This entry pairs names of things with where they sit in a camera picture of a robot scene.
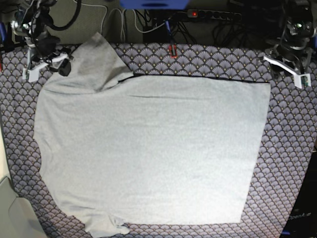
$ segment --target t-shirt sleeve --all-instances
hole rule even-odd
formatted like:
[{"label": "t-shirt sleeve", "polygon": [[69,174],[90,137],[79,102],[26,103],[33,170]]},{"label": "t-shirt sleeve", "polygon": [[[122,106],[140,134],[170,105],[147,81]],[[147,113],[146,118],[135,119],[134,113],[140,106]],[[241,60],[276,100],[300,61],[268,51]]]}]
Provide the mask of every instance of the t-shirt sleeve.
[{"label": "t-shirt sleeve", "polygon": [[65,94],[100,92],[133,76],[112,46],[99,33],[83,43],[74,53],[67,77],[55,73],[45,84],[49,91]]}]

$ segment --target blue robot part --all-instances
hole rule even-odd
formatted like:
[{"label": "blue robot part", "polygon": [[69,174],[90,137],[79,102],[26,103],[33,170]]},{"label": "blue robot part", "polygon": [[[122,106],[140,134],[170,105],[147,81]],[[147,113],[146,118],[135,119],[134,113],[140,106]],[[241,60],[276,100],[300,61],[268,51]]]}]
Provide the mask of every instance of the blue robot part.
[{"label": "blue robot part", "polygon": [[189,0],[121,0],[127,9],[185,9]]}]

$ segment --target red clip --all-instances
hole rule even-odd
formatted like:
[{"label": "red clip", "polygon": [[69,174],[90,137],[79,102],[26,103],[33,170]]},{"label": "red clip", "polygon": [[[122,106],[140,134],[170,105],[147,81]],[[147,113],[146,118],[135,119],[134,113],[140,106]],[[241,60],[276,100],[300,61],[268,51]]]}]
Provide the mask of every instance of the red clip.
[{"label": "red clip", "polygon": [[177,58],[177,47],[176,44],[169,45],[169,53],[172,58]]}]

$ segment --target gray t-shirt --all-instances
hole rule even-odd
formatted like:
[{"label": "gray t-shirt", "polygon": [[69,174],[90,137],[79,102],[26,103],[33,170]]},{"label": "gray t-shirt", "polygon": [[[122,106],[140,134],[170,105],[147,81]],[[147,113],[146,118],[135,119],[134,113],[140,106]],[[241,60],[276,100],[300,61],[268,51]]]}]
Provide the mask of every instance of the gray t-shirt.
[{"label": "gray t-shirt", "polygon": [[93,237],[123,223],[239,223],[270,85],[134,77],[96,34],[40,92],[34,138],[54,201]]}]

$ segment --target patterned fabric surface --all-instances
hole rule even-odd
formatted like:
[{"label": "patterned fabric surface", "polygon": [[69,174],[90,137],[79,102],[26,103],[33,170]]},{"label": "patterned fabric surface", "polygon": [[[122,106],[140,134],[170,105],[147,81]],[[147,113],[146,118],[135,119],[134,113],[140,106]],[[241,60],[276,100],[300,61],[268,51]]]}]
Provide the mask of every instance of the patterned fabric surface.
[{"label": "patterned fabric surface", "polygon": [[[302,185],[317,137],[317,66],[311,63],[312,87],[295,88],[290,77],[272,79],[260,52],[242,49],[179,45],[177,59],[167,45],[112,45],[139,74],[189,75],[271,83],[271,99],[257,165],[239,224],[204,226],[127,226],[126,237],[138,238],[277,238]],[[41,154],[33,140],[38,93],[49,71],[37,83],[22,80],[25,50],[2,55],[0,110],[9,170],[16,192],[27,198],[51,238],[90,238],[84,225],[55,205],[38,173]]]}]

